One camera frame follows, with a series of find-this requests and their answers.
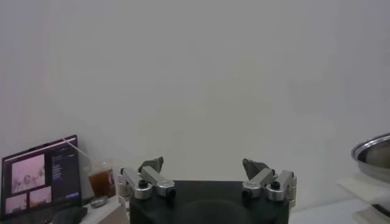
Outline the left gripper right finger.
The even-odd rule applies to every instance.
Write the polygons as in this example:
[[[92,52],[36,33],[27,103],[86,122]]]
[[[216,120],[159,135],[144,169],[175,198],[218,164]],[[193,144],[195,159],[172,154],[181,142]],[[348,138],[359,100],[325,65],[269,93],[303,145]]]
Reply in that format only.
[[[245,203],[260,198],[262,193],[272,202],[286,199],[289,203],[296,202],[297,176],[294,172],[283,170],[279,174],[265,163],[244,158],[242,164],[247,181],[242,183],[242,197]]]

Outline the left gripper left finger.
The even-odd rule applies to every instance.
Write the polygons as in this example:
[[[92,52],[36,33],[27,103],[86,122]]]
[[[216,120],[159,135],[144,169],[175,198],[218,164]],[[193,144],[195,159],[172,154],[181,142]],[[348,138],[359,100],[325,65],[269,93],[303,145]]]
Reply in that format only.
[[[170,199],[176,195],[176,185],[160,174],[164,159],[162,156],[144,161],[137,169],[122,167],[118,174],[118,197],[124,201],[134,197],[137,200],[148,200],[155,192],[158,196]]]

